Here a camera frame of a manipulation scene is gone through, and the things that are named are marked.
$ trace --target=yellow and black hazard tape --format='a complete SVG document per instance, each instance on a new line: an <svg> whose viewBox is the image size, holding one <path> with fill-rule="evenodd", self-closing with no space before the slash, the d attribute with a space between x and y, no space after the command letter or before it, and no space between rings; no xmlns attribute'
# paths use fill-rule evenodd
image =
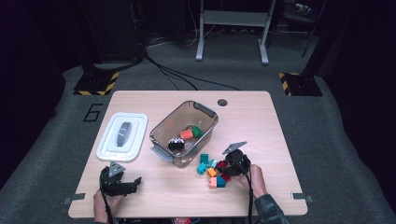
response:
<svg viewBox="0 0 396 224"><path fill-rule="evenodd" d="M285 78L286 75L299 76L300 74L298 74L298 73L279 73L280 81L282 82L283 91L285 92L286 95L291 96L290 87L289 87L289 84Z"/></svg>
<svg viewBox="0 0 396 224"><path fill-rule="evenodd" d="M109 95L111 93L111 90L113 90L114 85L116 84L116 80L117 77L119 77L119 74L120 73L116 73L111 77L106 89L103 91L74 91L74 94L75 95Z"/></svg>

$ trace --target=black cable on floor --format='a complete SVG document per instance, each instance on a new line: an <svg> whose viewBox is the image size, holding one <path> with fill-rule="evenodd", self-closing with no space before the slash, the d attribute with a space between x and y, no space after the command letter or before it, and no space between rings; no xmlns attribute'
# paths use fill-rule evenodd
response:
<svg viewBox="0 0 396 224"><path fill-rule="evenodd" d="M233 90L236 90L236 91L241 91L241 90L239 90L238 88L233 87L233 86L225 85L225 84L218 83L218 82L215 82L215 81L205 80L205 79L198 78L198 77L193 77L193 76L190 76L190 75L187 75L187 74L178 72L178 71L176 71L176 70L174 70L174 69L171 69L171 68L169 68L169 67L166 67L166 66L164 66L164 65L161 65L161 64L159 64L159 63L156 63L151 57L149 57L149 54L148 54L148 53L145 54L145 58L146 58L149 62L155 64L155 65L161 70L161 72L163 72L163 74L165 74L164 71L166 71L166 72L168 72L169 74L171 74L172 76L175 76L175 77L180 78L180 80L183 80L183 81L189 83L196 91L198 91L198 88L196 88L190 81L188 81L188 80L187 80L186 78L184 78L184 77L190 77L190 78L193 78L193 79L196 79L196 80L199 80L199 81L203 81L203 82L207 82L207 83L211 83L211 84L215 84L215 85L220 85L220 86L223 86L223 87L228 87L228 88L233 89Z"/></svg>

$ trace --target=orange toy block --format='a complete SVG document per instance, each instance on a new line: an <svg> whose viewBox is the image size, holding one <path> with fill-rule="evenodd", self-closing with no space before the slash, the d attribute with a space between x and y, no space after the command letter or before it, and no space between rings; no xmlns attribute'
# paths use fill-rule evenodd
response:
<svg viewBox="0 0 396 224"><path fill-rule="evenodd" d="M207 169L207 174L208 174L210 177L216 177L216 175L217 175L218 173L215 171L215 169L213 169L213 167L210 167L209 169Z"/></svg>
<svg viewBox="0 0 396 224"><path fill-rule="evenodd" d="M191 129L188 129L186 131L180 132L180 137L183 140L189 140L189 139L192 139L194 137L194 134L192 133Z"/></svg>
<svg viewBox="0 0 396 224"><path fill-rule="evenodd" d="M210 179L209 179L209 187L211 189L216 189L218 187L218 179L216 177L210 177Z"/></svg>

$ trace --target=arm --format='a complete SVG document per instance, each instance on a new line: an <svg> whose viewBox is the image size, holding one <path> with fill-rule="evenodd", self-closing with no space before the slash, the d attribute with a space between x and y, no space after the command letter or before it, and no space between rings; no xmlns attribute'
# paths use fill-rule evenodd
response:
<svg viewBox="0 0 396 224"><path fill-rule="evenodd" d="M262 176L262 168L258 165L250 166L251 187L253 188L253 196L255 198L257 213L263 223L268 224L288 224L283 211L275 202L274 198L268 194L265 187L264 177ZM249 190L248 180L245 176L235 176L233 179L239 181L242 186Z"/></svg>
<svg viewBox="0 0 396 224"><path fill-rule="evenodd" d="M115 214L117 212L122 197L123 197L122 195L118 195L114 197L110 197L106 195L106 200L108 206L110 206L110 210L112 214ZM100 190L97 190L96 193L93 195L93 214L94 214L94 218L93 218L94 223L104 223L104 224L109 223L107 218L105 201L103 200L102 193Z"/></svg>

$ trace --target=sleeve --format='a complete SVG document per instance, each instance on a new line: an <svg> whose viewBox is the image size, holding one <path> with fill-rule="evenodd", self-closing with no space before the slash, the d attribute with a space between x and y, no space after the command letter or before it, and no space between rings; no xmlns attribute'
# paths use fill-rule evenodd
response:
<svg viewBox="0 0 396 224"><path fill-rule="evenodd" d="M282 209L270 194L262 195L254 201L256 210L262 223L289 224Z"/></svg>

